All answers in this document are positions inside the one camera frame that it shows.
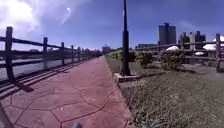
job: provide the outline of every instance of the red paved walkway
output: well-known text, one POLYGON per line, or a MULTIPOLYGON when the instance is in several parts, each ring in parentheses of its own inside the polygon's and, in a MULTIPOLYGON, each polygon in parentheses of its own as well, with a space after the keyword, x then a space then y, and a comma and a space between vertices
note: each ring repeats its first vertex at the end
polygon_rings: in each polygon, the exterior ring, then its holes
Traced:
POLYGON ((16 128, 130 128, 130 112, 104 57, 76 66, 2 100, 16 128))

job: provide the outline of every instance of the white umbrella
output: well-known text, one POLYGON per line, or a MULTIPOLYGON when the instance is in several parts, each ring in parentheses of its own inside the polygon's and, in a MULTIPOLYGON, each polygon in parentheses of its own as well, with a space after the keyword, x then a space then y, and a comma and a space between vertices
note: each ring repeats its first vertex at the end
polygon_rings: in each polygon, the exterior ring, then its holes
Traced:
POLYGON ((215 51, 216 45, 215 44, 206 44, 203 48, 208 51, 215 51))
MULTIPOLYGON (((220 36, 220 41, 224 41, 224 36, 220 36)), ((215 51, 216 44, 206 44, 203 48, 208 51, 215 51)))
POLYGON ((179 48, 177 46, 172 46, 166 49, 167 51, 175 51, 175 50, 179 50, 179 48))
POLYGON ((201 56, 201 55, 204 55, 204 54, 205 54, 204 52, 196 52, 195 53, 196 56, 201 56))

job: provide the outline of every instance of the building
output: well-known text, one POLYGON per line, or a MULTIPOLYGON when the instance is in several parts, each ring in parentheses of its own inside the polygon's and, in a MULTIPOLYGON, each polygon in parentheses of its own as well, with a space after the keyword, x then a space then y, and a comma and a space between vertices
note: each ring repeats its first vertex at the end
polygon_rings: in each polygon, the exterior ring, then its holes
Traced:
POLYGON ((165 23, 164 26, 159 26, 159 45, 176 44, 176 27, 165 23))
POLYGON ((179 37, 179 41, 180 42, 190 42, 190 43, 202 43, 202 44, 197 44, 197 45, 190 45, 190 46, 184 46, 185 49, 202 49, 204 44, 203 42, 206 41, 206 36, 204 34, 201 35, 200 31, 197 32, 190 32, 189 36, 186 35, 186 32, 183 32, 180 37, 179 37))
POLYGON ((108 54, 111 51, 111 48, 107 45, 102 47, 103 54, 108 54))
POLYGON ((138 44, 135 48, 142 49, 142 48, 148 48, 148 47, 153 47, 153 46, 156 46, 156 44, 138 44))

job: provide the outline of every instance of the sky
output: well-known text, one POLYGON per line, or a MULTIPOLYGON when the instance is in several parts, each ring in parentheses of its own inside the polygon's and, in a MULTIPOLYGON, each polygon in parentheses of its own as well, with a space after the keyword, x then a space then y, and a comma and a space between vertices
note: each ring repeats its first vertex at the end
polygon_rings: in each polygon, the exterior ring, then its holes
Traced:
MULTIPOLYGON (((201 31, 207 40, 224 35, 223 0, 127 0, 130 46, 156 43, 158 25, 169 22, 181 32, 201 31)), ((0 36, 66 47, 101 49, 122 46, 122 0, 0 0, 0 36)), ((13 45, 13 49, 34 48, 13 45)))

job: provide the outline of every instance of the river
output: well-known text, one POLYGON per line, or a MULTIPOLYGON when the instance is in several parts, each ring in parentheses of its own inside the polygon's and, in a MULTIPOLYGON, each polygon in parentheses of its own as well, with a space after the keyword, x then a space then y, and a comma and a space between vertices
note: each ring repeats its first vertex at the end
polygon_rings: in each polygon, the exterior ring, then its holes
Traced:
MULTIPOLYGON (((13 63, 16 62, 26 62, 31 60, 41 60, 41 59, 26 59, 26 60, 13 60, 13 63)), ((65 63, 70 63, 71 59, 65 59, 65 63)), ((49 68, 56 67, 62 64, 61 60, 52 60, 47 62, 47 66, 49 68)), ((21 74, 27 74, 34 71, 42 70, 44 69, 43 62, 36 63, 36 64, 29 64, 29 65, 23 65, 23 66, 16 66, 13 67, 13 72, 15 76, 21 75, 21 74)), ((7 79, 7 73, 5 68, 0 68, 0 81, 7 79)))

